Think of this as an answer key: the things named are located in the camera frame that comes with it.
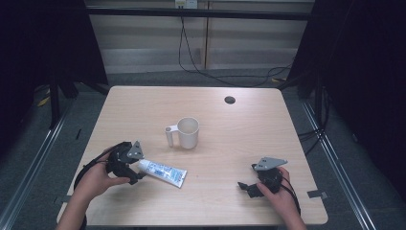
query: wooden table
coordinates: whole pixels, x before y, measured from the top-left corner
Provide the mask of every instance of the wooden table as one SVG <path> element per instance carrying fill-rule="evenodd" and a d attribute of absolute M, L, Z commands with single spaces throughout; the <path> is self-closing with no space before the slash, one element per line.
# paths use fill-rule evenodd
<path fill-rule="evenodd" d="M 236 102 L 225 103 L 227 96 Z M 175 134 L 175 147 L 170 148 L 165 127 L 187 116 L 200 123 L 197 147 L 181 149 Z M 327 222 L 322 200 L 307 195 L 317 187 L 277 89 L 115 86 L 108 94 L 78 172 L 106 148 L 136 140 L 146 159 L 188 171 L 182 188 L 152 176 L 133 186 L 112 187 L 91 202 L 86 214 L 88 225 L 281 224 L 264 197 L 250 198 L 237 185 L 239 181 L 258 182 L 251 164 L 263 156 L 288 160 L 284 167 L 290 172 L 304 222 Z M 137 163 L 131 165 L 136 172 Z"/>

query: wall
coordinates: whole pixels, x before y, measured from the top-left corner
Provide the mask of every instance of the wall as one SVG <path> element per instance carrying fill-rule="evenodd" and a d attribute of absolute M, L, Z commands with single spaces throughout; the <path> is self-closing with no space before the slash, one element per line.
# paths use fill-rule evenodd
<path fill-rule="evenodd" d="M 88 6 L 174 8 L 174 1 L 87 0 Z M 199 9 L 311 12 L 313 1 L 198 1 Z M 107 74 L 179 70 L 182 21 L 178 17 L 91 15 Z M 304 21 L 184 18 L 199 69 L 271 68 L 291 63 Z M 192 69 L 183 36 L 180 62 Z"/>

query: gray carpet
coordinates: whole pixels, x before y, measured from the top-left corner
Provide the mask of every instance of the gray carpet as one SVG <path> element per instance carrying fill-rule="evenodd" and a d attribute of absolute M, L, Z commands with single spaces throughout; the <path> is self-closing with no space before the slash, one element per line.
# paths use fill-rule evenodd
<path fill-rule="evenodd" d="M 268 70 L 217 70 L 211 71 L 216 76 L 255 75 L 265 76 Z M 283 78 L 286 73 L 277 75 Z M 198 74 L 181 72 L 162 72 L 144 74 L 110 75 L 112 85 L 185 85 L 185 86 L 252 86 L 261 83 L 264 78 L 221 78 L 219 80 Z M 275 87 L 277 84 L 268 80 L 258 87 Z M 102 109 L 105 96 L 79 84 L 79 96 L 72 101 L 63 97 L 61 108 L 72 103 L 65 123 L 40 170 L 39 177 L 28 195 L 12 229 L 53 229 L 60 204 L 55 203 L 58 196 L 66 194 L 81 155 L 87 145 L 93 127 Z M 39 101 L 45 92 L 35 95 Z M 296 88 L 282 91 L 290 116 L 298 133 L 311 130 L 302 102 L 298 99 Z M 51 122 L 50 105 L 42 107 L 33 104 L 27 119 L 21 125 L 20 135 L 10 149 L 7 157 L 0 163 L 0 211 L 12 197 L 25 171 L 31 164 L 43 139 L 47 135 Z M 368 153 L 352 140 L 351 132 L 345 122 L 330 110 L 327 135 L 343 164 L 352 184 L 368 208 L 376 229 L 406 229 L 406 205 L 398 194 L 371 162 Z M 315 138 L 303 142 L 307 151 Z M 324 199 L 328 213 L 328 222 L 320 226 L 308 226 L 308 229 L 362 229 L 350 203 L 339 184 L 320 145 L 317 145 L 307 157 L 310 169 L 320 191 L 326 192 Z M 260 228 L 221 228 L 221 229 L 260 229 Z"/>

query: black curtain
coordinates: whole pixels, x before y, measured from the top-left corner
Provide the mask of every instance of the black curtain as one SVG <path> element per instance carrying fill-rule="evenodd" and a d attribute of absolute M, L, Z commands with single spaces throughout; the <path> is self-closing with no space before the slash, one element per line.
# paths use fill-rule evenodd
<path fill-rule="evenodd" d="M 12 141 L 34 89 L 55 80 L 66 97 L 74 81 L 108 84 L 82 0 L 15 0 L 0 7 L 1 144 Z"/>
<path fill-rule="evenodd" d="M 309 22 L 289 78 L 311 66 L 317 75 L 304 76 L 299 93 L 308 95 L 319 76 L 359 143 L 406 200 L 406 2 L 341 4 L 315 2 L 315 13 L 329 19 Z M 331 6 L 338 5 L 337 17 L 330 18 Z"/>

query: human hand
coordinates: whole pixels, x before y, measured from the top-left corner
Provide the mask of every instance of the human hand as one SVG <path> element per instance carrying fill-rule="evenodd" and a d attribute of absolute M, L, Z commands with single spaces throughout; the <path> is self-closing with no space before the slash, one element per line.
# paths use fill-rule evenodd
<path fill-rule="evenodd" d="M 80 180 L 74 195 L 80 196 L 82 199 L 90 201 L 94 197 L 103 194 L 108 188 L 114 185 L 121 185 L 130 181 L 127 177 L 111 178 L 108 176 L 106 167 L 106 160 L 110 153 L 107 153 L 99 159 L 99 163 L 94 165 L 86 172 Z"/>
<path fill-rule="evenodd" d="M 288 182 L 290 181 L 289 172 L 283 167 L 278 167 L 278 169 L 281 171 L 282 177 L 284 178 L 282 180 L 282 185 L 293 191 Z M 281 188 L 277 193 L 272 194 L 272 192 L 261 182 L 257 183 L 257 187 L 269 200 L 275 208 L 275 211 L 281 216 L 288 229 L 305 229 L 305 224 L 298 212 L 295 201 L 285 188 Z"/>

